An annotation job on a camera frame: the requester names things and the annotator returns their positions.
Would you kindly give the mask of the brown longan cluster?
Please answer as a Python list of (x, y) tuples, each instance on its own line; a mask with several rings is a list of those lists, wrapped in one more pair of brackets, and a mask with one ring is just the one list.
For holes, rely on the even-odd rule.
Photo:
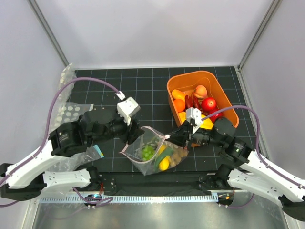
[(180, 164), (188, 156), (188, 150), (178, 149), (169, 157), (170, 167)]

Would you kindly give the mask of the green chili pepper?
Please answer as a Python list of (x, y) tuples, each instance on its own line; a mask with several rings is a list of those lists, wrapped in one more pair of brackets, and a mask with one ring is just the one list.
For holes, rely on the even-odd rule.
[(169, 157), (172, 154), (173, 154), (173, 149), (170, 147), (166, 147), (166, 149), (160, 155), (157, 156), (154, 167), (159, 168), (158, 167), (159, 163), (166, 157), (169, 159)]

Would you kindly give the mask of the yellow mango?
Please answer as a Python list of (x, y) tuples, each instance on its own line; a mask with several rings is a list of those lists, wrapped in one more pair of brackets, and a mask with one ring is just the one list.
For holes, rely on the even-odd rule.
[(166, 145), (161, 145), (158, 154), (160, 155), (165, 149), (166, 149)]

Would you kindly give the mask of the green grapes bunch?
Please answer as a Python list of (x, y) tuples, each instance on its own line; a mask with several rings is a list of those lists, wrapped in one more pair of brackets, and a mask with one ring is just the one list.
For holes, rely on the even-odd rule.
[(155, 155), (155, 149), (152, 146), (145, 146), (142, 149), (142, 160), (148, 161)]

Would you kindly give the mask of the pink dotted zip bag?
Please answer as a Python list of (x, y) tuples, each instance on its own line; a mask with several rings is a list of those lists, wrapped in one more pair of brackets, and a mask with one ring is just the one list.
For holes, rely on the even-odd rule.
[(164, 135), (149, 126), (140, 128), (140, 135), (133, 143), (126, 144), (120, 154), (127, 157), (145, 176), (166, 171), (180, 164), (189, 151), (169, 142)]

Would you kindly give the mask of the yellow lemon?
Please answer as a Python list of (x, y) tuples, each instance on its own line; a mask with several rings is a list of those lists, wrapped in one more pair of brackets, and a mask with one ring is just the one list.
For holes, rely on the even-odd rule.
[(165, 170), (167, 170), (167, 169), (169, 168), (169, 165), (170, 165), (170, 161), (169, 161), (169, 159), (166, 157), (166, 158), (164, 158), (164, 159), (159, 163), (158, 167), (159, 167), (159, 169), (160, 169), (161, 171), (165, 171)]

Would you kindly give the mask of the orange plastic basket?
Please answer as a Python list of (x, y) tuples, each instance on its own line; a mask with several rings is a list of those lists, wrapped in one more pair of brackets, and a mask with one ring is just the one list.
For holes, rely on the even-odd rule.
[[(194, 89), (198, 85), (203, 85), (206, 87), (208, 95), (206, 98), (211, 97), (217, 102), (217, 107), (209, 112), (201, 111), (202, 113), (202, 120), (210, 118), (211, 116), (222, 112), (223, 117), (228, 119), (233, 126), (236, 128), (239, 125), (239, 118), (236, 114), (236, 111), (231, 109), (231, 103), (227, 98), (224, 90), (220, 86), (216, 77), (207, 71), (196, 71), (191, 73), (185, 73), (181, 75), (177, 75), (169, 79), (167, 82), (167, 91), (168, 91), (168, 101), (173, 113), (174, 119), (178, 127), (182, 125), (183, 122), (186, 121), (186, 109), (183, 112), (178, 113), (175, 106), (174, 106), (174, 99), (172, 98), (171, 92), (174, 89), (180, 90), (184, 92), (188, 96), (192, 96)], [(204, 99), (198, 99), (201, 105)]]

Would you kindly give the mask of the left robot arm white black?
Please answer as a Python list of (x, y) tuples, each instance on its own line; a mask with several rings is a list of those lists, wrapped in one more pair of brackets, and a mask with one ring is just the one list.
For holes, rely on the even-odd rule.
[(72, 172), (49, 172), (48, 169), (89, 147), (114, 138), (130, 145), (144, 134), (135, 119), (126, 123), (118, 113), (97, 109), (85, 112), (76, 121), (61, 124), (52, 131), (46, 143), (16, 164), (3, 163), (0, 175), (0, 196), (15, 201), (38, 197), (42, 192), (57, 188), (79, 188), (96, 191), (101, 186), (95, 167)]

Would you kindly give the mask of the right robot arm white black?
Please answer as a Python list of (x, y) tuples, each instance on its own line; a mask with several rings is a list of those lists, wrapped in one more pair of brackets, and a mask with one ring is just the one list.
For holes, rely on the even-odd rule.
[(218, 168), (213, 182), (220, 189), (233, 187), (247, 190), (280, 206), (292, 218), (305, 219), (305, 181), (262, 156), (245, 141), (235, 137), (236, 128), (226, 118), (219, 118), (211, 130), (185, 121), (170, 133), (169, 141), (189, 148), (191, 144), (214, 146), (224, 163)]

